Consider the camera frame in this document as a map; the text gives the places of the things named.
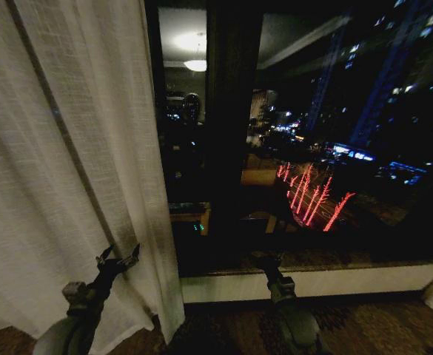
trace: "red lights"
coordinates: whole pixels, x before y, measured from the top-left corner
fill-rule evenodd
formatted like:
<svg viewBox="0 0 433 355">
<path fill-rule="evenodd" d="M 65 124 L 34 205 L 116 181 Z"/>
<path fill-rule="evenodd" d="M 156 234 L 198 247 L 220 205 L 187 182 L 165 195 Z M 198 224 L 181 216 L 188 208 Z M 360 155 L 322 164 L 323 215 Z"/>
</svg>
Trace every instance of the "red lights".
<svg viewBox="0 0 433 355">
<path fill-rule="evenodd" d="M 317 185 L 317 188 L 313 192 L 312 199 L 310 200 L 310 204 L 308 205 L 308 209 L 306 209 L 305 215 L 303 216 L 302 221 L 305 222 L 305 219 L 308 217 L 308 213 L 310 213 L 310 209 L 312 209 L 313 200 L 318 196 L 320 192 L 320 185 Z"/>
<path fill-rule="evenodd" d="M 310 164 L 308 166 L 308 169 L 306 170 L 306 174 L 305 174 L 305 184 L 303 185 L 302 188 L 302 195 L 300 197 L 300 201 L 298 202 L 298 207 L 297 207 L 297 214 L 300 212 L 300 208 L 302 207 L 302 202 L 303 202 L 303 196 L 305 196 L 305 192 L 308 189 L 308 185 L 310 183 L 310 173 L 312 172 L 312 167 L 313 165 Z"/>
<path fill-rule="evenodd" d="M 341 202 L 339 202 L 339 204 L 336 205 L 336 207 L 335 207 L 335 213 L 333 213 L 332 217 L 330 218 L 330 220 L 326 224 L 326 226 L 323 229 L 323 231 L 329 231 L 329 229 L 331 228 L 331 226 L 332 226 L 333 222 L 335 221 L 336 217 L 338 217 L 338 215 L 340 214 L 340 212 L 343 209 L 344 205 L 346 205 L 346 202 L 351 197 L 353 197 L 354 195 L 356 195 L 354 192 L 347 192 L 346 193 L 346 195 L 343 197 L 343 199 L 341 200 Z"/>
<path fill-rule="evenodd" d="M 326 198 L 329 196 L 329 195 L 328 195 L 328 191 L 329 191 L 328 188 L 329 188 L 329 184 L 330 184 L 331 182 L 332 182 L 332 177 L 330 176 L 329 179 L 328 179 L 328 181 L 326 182 L 325 186 L 323 187 L 323 192 L 321 192 L 321 196 L 320 196 L 320 198 L 318 199 L 318 202 L 317 202 L 317 204 L 315 205 L 315 208 L 313 209 L 313 212 L 312 212 L 312 214 L 310 215 L 310 218 L 309 218 L 309 219 L 307 220 L 307 222 L 306 222 L 306 225 L 307 225 L 307 226 L 312 222 L 313 216 L 315 216 L 315 213 L 316 213 L 318 207 L 320 206 L 320 204 L 321 204 L 322 202 L 325 202 L 325 201 L 326 201 Z"/>
<path fill-rule="evenodd" d="M 293 209 L 293 206 L 295 206 L 295 200 L 297 200 L 298 192 L 300 191 L 300 186 L 301 186 L 301 184 L 302 184 L 302 182 L 303 182 L 303 179 L 305 178 L 305 173 L 306 173 L 306 169 L 305 169 L 305 171 L 303 172 L 302 180 L 301 180 L 300 183 L 298 184 L 298 186 L 297 186 L 297 191 L 296 191 L 296 193 L 295 193 L 295 196 L 293 197 L 292 203 L 290 204 L 290 208 L 291 208 L 291 209 Z"/>
<path fill-rule="evenodd" d="M 290 180 L 290 187 L 293 186 L 293 184 L 294 184 L 295 180 L 297 180 L 297 178 L 298 178 L 298 175 L 296 175 L 295 177 L 292 177 L 292 179 Z"/>
<path fill-rule="evenodd" d="M 283 173 L 283 171 L 284 171 L 284 167 L 283 167 L 283 165 L 280 165 L 279 167 L 278 167 L 278 171 L 277 171 L 277 177 L 279 178 L 280 176 L 282 176 L 282 173 Z"/>
</svg>

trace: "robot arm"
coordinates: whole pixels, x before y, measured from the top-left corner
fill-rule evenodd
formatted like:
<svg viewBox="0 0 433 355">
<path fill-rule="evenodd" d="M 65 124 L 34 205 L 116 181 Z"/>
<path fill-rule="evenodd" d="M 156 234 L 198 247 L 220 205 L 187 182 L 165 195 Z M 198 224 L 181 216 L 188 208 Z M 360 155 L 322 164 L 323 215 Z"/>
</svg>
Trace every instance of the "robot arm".
<svg viewBox="0 0 433 355">
<path fill-rule="evenodd" d="M 113 281 L 138 262 L 139 247 L 137 245 L 132 254 L 124 259 L 107 259 L 113 249 L 110 246 L 96 257 L 99 274 L 92 283 L 68 283 L 63 288 L 62 293 L 70 304 L 68 317 L 52 325 L 38 339 L 33 355 L 88 354 Z"/>
</svg>

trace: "ceiling light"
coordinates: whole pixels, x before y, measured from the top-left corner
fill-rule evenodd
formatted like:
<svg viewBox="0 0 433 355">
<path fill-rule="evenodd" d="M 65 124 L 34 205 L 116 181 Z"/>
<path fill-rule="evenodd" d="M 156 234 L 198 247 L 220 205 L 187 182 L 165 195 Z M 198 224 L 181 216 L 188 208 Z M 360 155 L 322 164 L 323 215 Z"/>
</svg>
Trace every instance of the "ceiling light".
<svg viewBox="0 0 433 355">
<path fill-rule="evenodd" d="M 182 50 L 206 52 L 206 33 L 185 33 L 175 37 L 175 44 Z"/>
<path fill-rule="evenodd" d="M 185 67 L 194 72 L 205 72 L 207 70 L 207 61 L 185 61 Z"/>
</svg>

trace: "ceiling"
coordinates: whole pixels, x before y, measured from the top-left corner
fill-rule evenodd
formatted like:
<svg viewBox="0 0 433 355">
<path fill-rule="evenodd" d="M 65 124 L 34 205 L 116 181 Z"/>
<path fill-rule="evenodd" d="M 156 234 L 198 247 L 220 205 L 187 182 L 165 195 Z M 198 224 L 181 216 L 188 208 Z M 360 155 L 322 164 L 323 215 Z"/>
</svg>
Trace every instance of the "ceiling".
<svg viewBox="0 0 433 355">
<path fill-rule="evenodd" d="M 181 49 L 175 43 L 175 39 L 187 33 L 205 33 L 207 31 L 205 10 L 159 7 L 158 15 L 166 67 L 183 67 L 184 61 L 204 58 L 203 50 L 197 54 L 196 50 Z M 258 57 L 259 68 L 265 69 L 318 40 L 321 36 L 326 36 L 330 33 L 331 27 L 337 28 L 336 24 L 330 25 L 331 17 L 326 14 L 321 16 L 319 13 L 304 13 L 303 16 L 286 13 L 264 14 Z"/>
</svg>

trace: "floor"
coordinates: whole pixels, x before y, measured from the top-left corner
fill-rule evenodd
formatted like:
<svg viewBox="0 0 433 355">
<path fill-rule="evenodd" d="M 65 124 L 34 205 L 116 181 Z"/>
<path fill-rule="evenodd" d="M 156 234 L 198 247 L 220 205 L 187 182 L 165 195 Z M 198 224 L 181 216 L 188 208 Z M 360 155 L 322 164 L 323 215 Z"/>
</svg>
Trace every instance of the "floor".
<svg viewBox="0 0 433 355">
<path fill-rule="evenodd" d="M 433 355 L 433 310 L 418 298 L 303 300 L 333 354 Z M 158 330 L 124 340 L 120 354 L 287 354 L 267 301 L 189 305 L 187 320 L 167 347 Z M 0 354 L 31 354 L 34 340 L 14 328 L 0 331 Z"/>
</svg>

